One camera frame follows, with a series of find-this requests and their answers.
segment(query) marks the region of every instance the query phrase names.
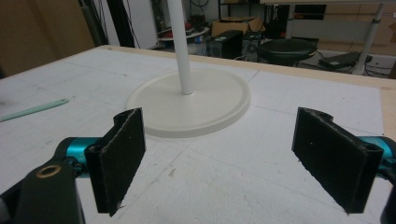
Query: table leg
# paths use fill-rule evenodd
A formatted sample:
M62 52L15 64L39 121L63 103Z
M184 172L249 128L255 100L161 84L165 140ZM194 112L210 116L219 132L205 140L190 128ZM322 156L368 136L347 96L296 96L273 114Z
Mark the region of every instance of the table leg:
M361 56L358 59L358 63L355 66L355 69L352 71L354 75L361 75L364 72L364 64L366 61L367 54L370 51L370 47L373 44L376 30L378 29L379 23L381 22L381 16L384 12L385 4L379 4L378 10L375 13L375 17L373 18L370 30L366 37L366 42L364 43L363 50L361 51Z

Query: office chair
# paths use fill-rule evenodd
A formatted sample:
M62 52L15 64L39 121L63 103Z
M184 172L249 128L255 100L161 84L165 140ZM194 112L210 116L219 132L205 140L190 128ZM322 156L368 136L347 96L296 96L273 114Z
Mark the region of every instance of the office chair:
M259 45L257 55L271 64L293 66L311 58L317 48L302 39L276 39Z

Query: white pole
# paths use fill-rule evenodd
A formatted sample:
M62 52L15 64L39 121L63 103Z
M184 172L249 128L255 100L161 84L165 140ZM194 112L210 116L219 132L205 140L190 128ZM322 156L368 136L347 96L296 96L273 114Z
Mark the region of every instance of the white pole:
M194 87L192 84L189 53L187 51L183 6L181 5L181 0L168 0L168 7L177 56L181 93L184 95L190 95L194 92Z
M376 30L378 29L379 23L381 22L381 16L384 12L385 4L379 4L378 10L375 13L375 17L372 20L370 30L366 36L366 41L364 42L363 50L361 51L361 55L359 56L358 63L355 65L355 69L352 74L361 75L364 72L364 64L366 63L367 54L370 52L370 47L373 44Z

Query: pen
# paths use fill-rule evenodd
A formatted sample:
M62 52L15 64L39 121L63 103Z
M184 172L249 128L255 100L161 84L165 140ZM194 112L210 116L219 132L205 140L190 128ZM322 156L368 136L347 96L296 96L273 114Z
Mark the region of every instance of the pen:
M34 106L32 108L25 109L25 110L22 110L20 112L14 113L14 114L5 115L3 117L0 117L0 122L6 121L6 120L9 120L9 119L19 118L19 117L30 115L30 114L34 114L36 112L40 112L40 111L43 111L43 110L46 110L46 109L51 109L51 108L53 108L55 106L58 106L58 105L64 105L67 102L69 102L68 99L62 99L62 100L57 100L57 101L54 101L54 102L46 103L46 104L43 104L43 105Z

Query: white table surface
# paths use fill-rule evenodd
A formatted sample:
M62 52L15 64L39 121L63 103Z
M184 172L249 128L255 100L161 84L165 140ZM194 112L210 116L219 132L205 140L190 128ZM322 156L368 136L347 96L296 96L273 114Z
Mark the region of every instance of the white table surface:
M291 142L298 106L329 113L356 135L382 134L380 89L244 64L252 68L191 62L192 68L245 79L252 93L249 110L230 127L200 137L147 135L146 155L124 207L112 218L97 214L90 180L78 179L87 223L379 222L387 181L375 180L364 214L348 216L298 162ZM0 191L47 161L66 137L103 136L134 89L176 69L173 58L92 49L1 79L0 116L62 98L70 102L0 123Z

